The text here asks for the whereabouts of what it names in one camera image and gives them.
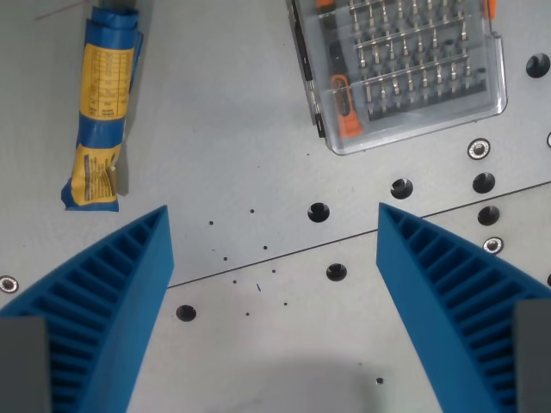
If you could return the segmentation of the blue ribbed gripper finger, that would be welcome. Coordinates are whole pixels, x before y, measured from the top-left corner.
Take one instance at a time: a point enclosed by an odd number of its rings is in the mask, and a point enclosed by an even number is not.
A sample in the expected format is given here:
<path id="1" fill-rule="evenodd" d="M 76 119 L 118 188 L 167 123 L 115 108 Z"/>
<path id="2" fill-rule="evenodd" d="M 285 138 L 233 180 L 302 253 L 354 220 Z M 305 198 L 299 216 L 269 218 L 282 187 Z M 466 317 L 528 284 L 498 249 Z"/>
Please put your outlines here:
<path id="1" fill-rule="evenodd" d="M 444 412 L 515 412 L 513 309 L 538 280 L 466 239 L 379 205 L 376 265 Z"/>
<path id="2" fill-rule="evenodd" d="M 174 258 L 161 206 L 36 281 L 1 310 L 46 324 L 55 412 L 124 412 Z"/>

